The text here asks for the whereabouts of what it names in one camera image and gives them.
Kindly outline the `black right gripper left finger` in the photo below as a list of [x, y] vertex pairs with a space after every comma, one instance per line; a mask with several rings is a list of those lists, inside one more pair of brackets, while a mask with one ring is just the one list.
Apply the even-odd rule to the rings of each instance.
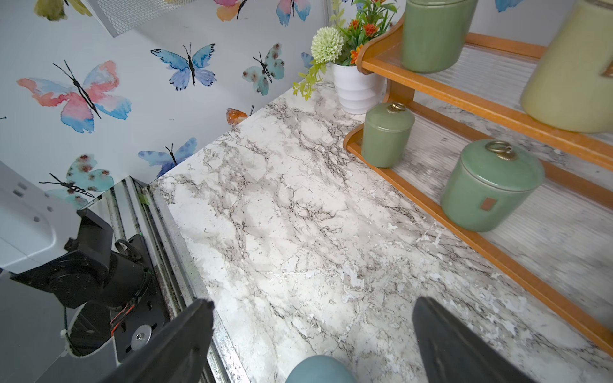
[[103, 382], [198, 382], [212, 343], [215, 304], [198, 299]]

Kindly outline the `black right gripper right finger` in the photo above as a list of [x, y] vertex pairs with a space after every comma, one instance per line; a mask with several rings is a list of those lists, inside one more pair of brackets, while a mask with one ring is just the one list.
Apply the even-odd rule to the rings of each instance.
[[429, 382], [532, 382], [438, 301], [420, 297], [413, 327]]

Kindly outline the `blue canister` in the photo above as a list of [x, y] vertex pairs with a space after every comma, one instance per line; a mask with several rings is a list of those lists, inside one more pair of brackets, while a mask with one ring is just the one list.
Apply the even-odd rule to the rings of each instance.
[[287, 377], [286, 383], [357, 383], [357, 379], [339, 360], [316, 355], [301, 361]]

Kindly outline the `yellow canister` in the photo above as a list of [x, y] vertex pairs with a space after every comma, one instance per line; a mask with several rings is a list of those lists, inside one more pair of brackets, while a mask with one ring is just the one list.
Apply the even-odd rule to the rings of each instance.
[[578, 1], [520, 98], [528, 116], [557, 129], [612, 132], [612, 2]]

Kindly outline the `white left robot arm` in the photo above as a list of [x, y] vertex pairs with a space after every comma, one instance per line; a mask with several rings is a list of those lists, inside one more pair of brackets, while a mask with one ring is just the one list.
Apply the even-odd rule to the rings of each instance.
[[153, 275], [145, 241], [116, 239], [112, 226], [1, 166], [1, 268], [11, 279], [51, 293], [65, 309], [99, 304], [114, 312], [110, 338], [120, 360], [142, 348], [153, 326], [138, 325]]

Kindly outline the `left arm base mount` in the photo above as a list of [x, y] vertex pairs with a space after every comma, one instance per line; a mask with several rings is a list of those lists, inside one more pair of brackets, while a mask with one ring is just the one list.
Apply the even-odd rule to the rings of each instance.
[[113, 314], [110, 334], [113, 336], [117, 360], [121, 363], [162, 330], [169, 321], [169, 313], [148, 253], [145, 237], [137, 234], [127, 240], [118, 240], [116, 245], [124, 247], [129, 259], [137, 261], [145, 268], [148, 282], [144, 291], [129, 301], [117, 314]]

